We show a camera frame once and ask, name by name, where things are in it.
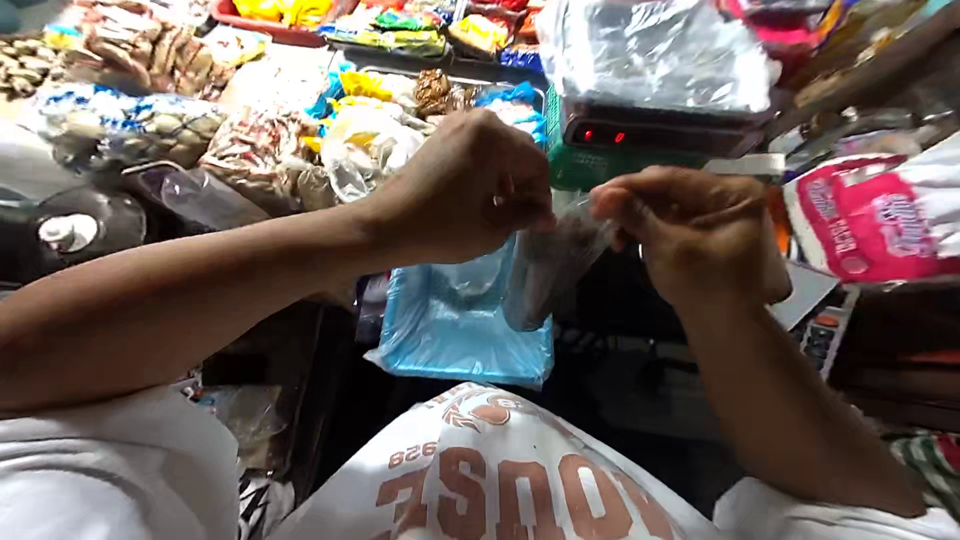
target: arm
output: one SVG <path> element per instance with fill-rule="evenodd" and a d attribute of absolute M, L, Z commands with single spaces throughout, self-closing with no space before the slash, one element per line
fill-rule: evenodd
<path fill-rule="evenodd" d="M 651 167 L 594 189 L 617 245 L 644 245 L 744 467 L 802 499 L 924 513 L 920 491 L 764 308 L 760 183 Z"/>
<path fill-rule="evenodd" d="M 513 185 L 498 184 L 505 174 Z M 143 246 L 24 287 L 0 303 L 0 410 L 169 383 L 326 282 L 477 257 L 549 222 L 548 202 L 529 137 L 485 111 L 448 119 L 363 201 Z"/>

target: red tray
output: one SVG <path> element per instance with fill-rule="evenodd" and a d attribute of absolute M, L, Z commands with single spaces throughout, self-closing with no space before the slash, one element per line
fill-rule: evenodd
<path fill-rule="evenodd" d="M 213 0 L 210 2 L 210 14 L 223 24 L 269 34 L 274 37 L 274 41 L 277 43 L 303 47 L 323 47 L 326 45 L 326 39 L 323 36 L 307 28 L 287 27 L 278 22 L 244 18 L 237 12 L 233 0 Z"/>

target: white bottle cap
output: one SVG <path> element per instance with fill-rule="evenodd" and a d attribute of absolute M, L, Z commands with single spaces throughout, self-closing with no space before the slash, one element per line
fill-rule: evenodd
<path fill-rule="evenodd" d="M 93 216 L 72 213 L 47 219 L 40 224 L 36 235 L 58 253 L 73 253 L 88 246 L 97 237 L 99 229 Z"/>

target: hand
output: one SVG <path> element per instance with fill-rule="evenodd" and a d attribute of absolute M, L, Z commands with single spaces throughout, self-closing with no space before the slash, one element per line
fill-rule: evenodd
<path fill-rule="evenodd" d="M 599 185 L 590 197 L 594 217 L 620 228 L 613 248 L 639 241 L 660 295 L 696 308 L 717 297 L 772 300 L 764 285 L 765 191 L 751 177 L 654 166 Z"/>
<path fill-rule="evenodd" d="M 528 134 L 473 110 L 451 114 L 361 202 L 389 241 L 409 248 L 411 262 L 463 262 L 499 248 L 517 229 L 552 227 L 548 173 Z"/>

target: pink label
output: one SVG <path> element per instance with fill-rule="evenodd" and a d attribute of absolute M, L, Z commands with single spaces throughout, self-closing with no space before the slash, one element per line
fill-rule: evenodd
<path fill-rule="evenodd" d="M 916 195 L 899 174 L 880 173 L 845 185 L 845 176 L 888 160 L 845 160 L 797 180 L 801 208 L 827 253 L 830 271 L 845 282 L 916 280 L 960 272 L 960 259 L 936 257 Z"/>

